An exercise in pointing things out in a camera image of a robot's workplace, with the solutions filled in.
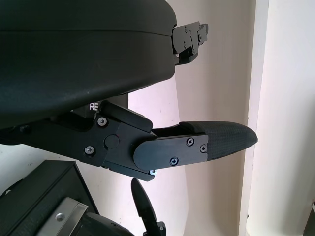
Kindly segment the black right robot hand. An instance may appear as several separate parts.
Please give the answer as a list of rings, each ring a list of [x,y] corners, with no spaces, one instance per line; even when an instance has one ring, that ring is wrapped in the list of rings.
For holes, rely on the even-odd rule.
[[[131,181],[131,192],[138,212],[145,226],[144,236],[166,236],[166,225],[157,221],[151,201],[139,180]],[[82,228],[89,236],[131,236],[132,233],[118,223],[94,213],[86,213],[82,219]]]

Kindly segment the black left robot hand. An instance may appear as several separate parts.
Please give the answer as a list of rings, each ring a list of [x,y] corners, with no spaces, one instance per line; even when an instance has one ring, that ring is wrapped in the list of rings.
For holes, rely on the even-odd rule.
[[[150,181],[159,169],[253,146],[249,127],[186,121],[158,128],[109,102],[192,62],[208,25],[178,26],[164,0],[3,0],[0,141]]]

